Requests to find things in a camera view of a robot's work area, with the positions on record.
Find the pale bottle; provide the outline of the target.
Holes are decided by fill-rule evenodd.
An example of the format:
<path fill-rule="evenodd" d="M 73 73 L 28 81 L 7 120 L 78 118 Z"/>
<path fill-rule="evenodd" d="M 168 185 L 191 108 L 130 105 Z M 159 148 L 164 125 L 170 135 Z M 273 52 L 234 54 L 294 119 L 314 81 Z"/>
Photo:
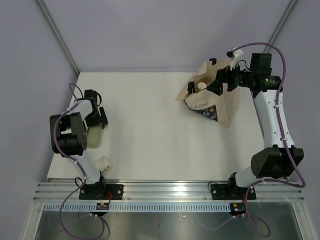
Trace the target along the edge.
<path fill-rule="evenodd" d="M 92 126 L 88 128 L 87 131 L 87 147 L 89 149 L 96 149 L 100 145 L 101 135 L 102 135 L 103 127 Z"/>

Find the beige canvas tote bag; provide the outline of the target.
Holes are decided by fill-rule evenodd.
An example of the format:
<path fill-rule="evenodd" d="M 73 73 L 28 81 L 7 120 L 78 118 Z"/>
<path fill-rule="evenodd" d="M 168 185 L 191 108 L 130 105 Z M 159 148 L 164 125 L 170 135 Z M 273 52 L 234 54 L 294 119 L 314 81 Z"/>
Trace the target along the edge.
<path fill-rule="evenodd" d="M 237 87 L 229 92 L 224 83 L 223 94 L 216 95 L 207 89 L 198 91 L 197 84 L 204 82 L 208 86 L 215 80 L 217 70 L 229 66 L 230 63 L 231 61 L 225 58 L 204 61 L 196 73 L 187 80 L 175 100 L 185 105 L 190 111 L 228 127 L 239 109 L 240 88 Z M 187 94 L 192 93 L 196 93 L 196 96 L 185 99 Z"/>

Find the clear amber liquid bottle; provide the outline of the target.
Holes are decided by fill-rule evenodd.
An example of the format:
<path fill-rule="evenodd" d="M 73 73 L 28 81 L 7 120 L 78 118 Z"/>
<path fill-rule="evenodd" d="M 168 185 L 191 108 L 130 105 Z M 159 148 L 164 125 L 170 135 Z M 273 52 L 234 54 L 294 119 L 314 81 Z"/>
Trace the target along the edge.
<path fill-rule="evenodd" d="M 196 93 L 188 93 L 184 98 L 185 99 L 190 99 L 192 97 L 196 96 Z"/>

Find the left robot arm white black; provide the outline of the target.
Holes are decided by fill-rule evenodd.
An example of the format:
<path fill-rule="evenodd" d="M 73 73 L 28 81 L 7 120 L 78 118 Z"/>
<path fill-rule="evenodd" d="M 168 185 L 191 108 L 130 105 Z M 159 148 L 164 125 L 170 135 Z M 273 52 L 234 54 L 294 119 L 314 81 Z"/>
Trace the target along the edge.
<path fill-rule="evenodd" d="M 98 127 L 103 130 L 108 125 L 101 103 L 101 95 L 93 89 L 87 89 L 84 97 L 77 99 L 71 108 L 49 118 L 53 152 L 68 159 L 82 176 L 82 184 L 79 186 L 81 200 L 108 198 L 109 191 L 103 173 L 87 152 L 88 128 Z"/>

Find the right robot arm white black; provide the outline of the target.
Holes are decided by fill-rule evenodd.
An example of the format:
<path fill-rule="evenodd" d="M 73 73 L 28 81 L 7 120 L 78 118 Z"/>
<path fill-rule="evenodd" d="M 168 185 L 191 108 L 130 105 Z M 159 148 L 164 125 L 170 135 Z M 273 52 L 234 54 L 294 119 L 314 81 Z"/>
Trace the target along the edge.
<path fill-rule="evenodd" d="M 213 200 L 255 200 L 254 186 L 261 183 L 285 183 L 283 180 L 296 171 L 304 158 L 302 148 L 297 148 L 289 133 L 283 108 L 283 87 L 279 76 L 272 75 L 270 53 L 253 53 L 250 67 L 241 69 L 240 50 L 231 50 L 227 56 L 230 65 L 217 71 L 208 89 L 216 94 L 237 87 L 251 91 L 256 115 L 263 138 L 263 150 L 254 154 L 249 167 L 234 172 L 227 183 L 209 184 Z"/>

